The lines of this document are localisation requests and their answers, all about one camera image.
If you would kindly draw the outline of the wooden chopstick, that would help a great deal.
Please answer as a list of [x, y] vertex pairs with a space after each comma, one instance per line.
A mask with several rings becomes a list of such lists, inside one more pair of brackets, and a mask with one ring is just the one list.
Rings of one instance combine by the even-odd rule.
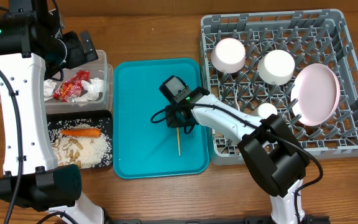
[[177, 128], [177, 146], [178, 146], [178, 155], [181, 156], [180, 128]]

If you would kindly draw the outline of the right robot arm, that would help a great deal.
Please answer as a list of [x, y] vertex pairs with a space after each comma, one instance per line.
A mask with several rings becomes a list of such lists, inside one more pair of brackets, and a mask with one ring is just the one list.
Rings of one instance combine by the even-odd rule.
[[304, 221], [300, 187], [310, 159], [281, 117], [243, 113], [202, 87], [191, 90], [176, 76], [165, 80], [159, 90], [170, 103], [162, 110], [169, 128], [206, 126], [238, 147], [252, 178], [270, 195], [270, 222]]

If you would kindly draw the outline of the teal serving tray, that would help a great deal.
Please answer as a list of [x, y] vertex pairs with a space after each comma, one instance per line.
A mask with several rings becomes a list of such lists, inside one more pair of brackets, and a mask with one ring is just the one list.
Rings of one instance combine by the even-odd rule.
[[201, 86], [200, 67], [190, 58], [124, 62], [114, 72], [113, 167], [123, 179], [199, 174], [209, 165], [208, 130], [196, 126], [190, 134], [152, 115], [168, 105], [159, 86], [170, 76], [190, 88]]

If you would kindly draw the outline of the white napkin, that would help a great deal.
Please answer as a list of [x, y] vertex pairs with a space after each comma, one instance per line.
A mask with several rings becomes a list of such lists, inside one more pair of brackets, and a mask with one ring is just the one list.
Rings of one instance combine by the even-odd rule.
[[53, 96], [54, 89], [56, 87], [57, 83], [53, 80], [45, 80], [44, 81], [44, 97], [50, 98]]

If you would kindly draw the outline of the red snack wrapper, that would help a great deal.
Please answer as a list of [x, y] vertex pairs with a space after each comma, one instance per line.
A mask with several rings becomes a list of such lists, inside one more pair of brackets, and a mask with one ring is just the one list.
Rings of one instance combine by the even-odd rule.
[[76, 75], [63, 82], [53, 94], [53, 98], [62, 102], [74, 102], [84, 90], [82, 81], [89, 81], [90, 72], [80, 70]]

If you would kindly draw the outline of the white round plate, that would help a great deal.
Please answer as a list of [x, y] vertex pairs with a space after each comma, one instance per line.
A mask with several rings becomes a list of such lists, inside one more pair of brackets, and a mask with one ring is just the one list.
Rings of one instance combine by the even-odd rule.
[[295, 101], [292, 111], [299, 122], [316, 126], [328, 120], [339, 104], [340, 85], [335, 73], [327, 66], [314, 63], [296, 77], [290, 99]]

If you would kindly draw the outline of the small white bowl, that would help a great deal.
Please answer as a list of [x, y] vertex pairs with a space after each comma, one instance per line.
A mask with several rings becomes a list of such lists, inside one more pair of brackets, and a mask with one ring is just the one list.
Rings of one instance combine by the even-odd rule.
[[259, 77], [270, 85], [284, 85], [290, 81], [295, 60], [287, 51], [273, 50], [262, 57], [257, 66]]

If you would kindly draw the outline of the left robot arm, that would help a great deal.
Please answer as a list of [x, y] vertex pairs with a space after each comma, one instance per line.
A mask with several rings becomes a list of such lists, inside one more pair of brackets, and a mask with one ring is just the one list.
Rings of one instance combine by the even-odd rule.
[[47, 128], [44, 81], [98, 57], [90, 35], [64, 32], [46, 0], [10, 0], [0, 18], [0, 98], [5, 134], [0, 199], [71, 223], [110, 223], [82, 191], [78, 166], [59, 166]]

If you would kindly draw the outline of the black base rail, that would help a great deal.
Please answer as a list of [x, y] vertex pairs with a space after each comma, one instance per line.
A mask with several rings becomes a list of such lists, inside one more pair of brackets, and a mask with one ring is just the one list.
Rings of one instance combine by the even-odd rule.
[[107, 217], [108, 224], [274, 224], [269, 216], [245, 217], [242, 219], [204, 219], [204, 220], [154, 220], [142, 221], [139, 219], [113, 220]]

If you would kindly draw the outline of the orange carrot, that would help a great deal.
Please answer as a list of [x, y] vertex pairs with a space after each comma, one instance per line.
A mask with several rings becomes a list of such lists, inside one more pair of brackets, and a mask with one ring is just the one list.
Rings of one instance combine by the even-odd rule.
[[98, 138], [101, 135], [101, 131], [97, 128], [85, 128], [85, 129], [64, 129], [61, 130], [62, 135], [86, 137], [86, 138]]

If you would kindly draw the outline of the white cup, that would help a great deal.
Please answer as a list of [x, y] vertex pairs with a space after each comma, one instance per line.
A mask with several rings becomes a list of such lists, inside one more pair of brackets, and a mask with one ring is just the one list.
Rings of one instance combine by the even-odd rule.
[[271, 103], [262, 103], [255, 109], [254, 112], [256, 113], [257, 116], [263, 119], [268, 118], [272, 114], [278, 115], [278, 111], [276, 107]]

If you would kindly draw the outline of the white tissue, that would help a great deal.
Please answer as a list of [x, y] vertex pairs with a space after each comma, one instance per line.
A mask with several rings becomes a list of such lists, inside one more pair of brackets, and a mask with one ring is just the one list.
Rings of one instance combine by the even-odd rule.
[[92, 78], [89, 82], [82, 80], [81, 84], [86, 93], [75, 98], [76, 102], [95, 101], [98, 99], [99, 93], [104, 91], [104, 80], [99, 78]]

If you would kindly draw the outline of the white plastic fork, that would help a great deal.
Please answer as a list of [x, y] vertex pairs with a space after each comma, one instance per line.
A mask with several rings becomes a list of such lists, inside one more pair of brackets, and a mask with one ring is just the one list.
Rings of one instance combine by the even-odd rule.
[[238, 97], [237, 97], [237, 93], [238, 93], [238, 91], [237, 90], [235, 90], [234, 91], [234, 102], [235, 102], [235, 104], [236, 104], [236, 108], [237, 108], [237, 110], [238, 111], [241, 111], [241, 107], [239, 106], [239, 104], [238, 104]]

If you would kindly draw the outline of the pink bowl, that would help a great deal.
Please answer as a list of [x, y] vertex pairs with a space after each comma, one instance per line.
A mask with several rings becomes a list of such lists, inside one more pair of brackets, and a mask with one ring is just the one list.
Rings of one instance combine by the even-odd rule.
[[223, 73], [236, 73], [245, 65], [246, 49], [237, 39], [220, 40], [211, 53], [213, 67]]

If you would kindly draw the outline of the grey dishwasher rack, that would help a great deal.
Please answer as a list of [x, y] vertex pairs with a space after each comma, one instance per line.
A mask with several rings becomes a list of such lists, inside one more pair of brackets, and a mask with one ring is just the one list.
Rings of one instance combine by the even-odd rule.
[[[237, 73], [215, 69], [211, 52], [225, 38], [239, 40], [246, 61]], [[295, 116], [290, 99], [292, 82], [265, 83], [257, 71], [262, 57], [272, 50], [287, 51], [300, 72], [312, 63], [328, 66], [337, 76], [340, 99], [334, 114], [317, 126], [305, 126]], [[287, 122], [305, 150], [318, 159], [358, 157], [358, 61], [343, 13], [337, 9], [310, 11], [216, 14], [201, 19], [200, 64], [203, 87], [219, 100], [250, 113], [271, 103]]]

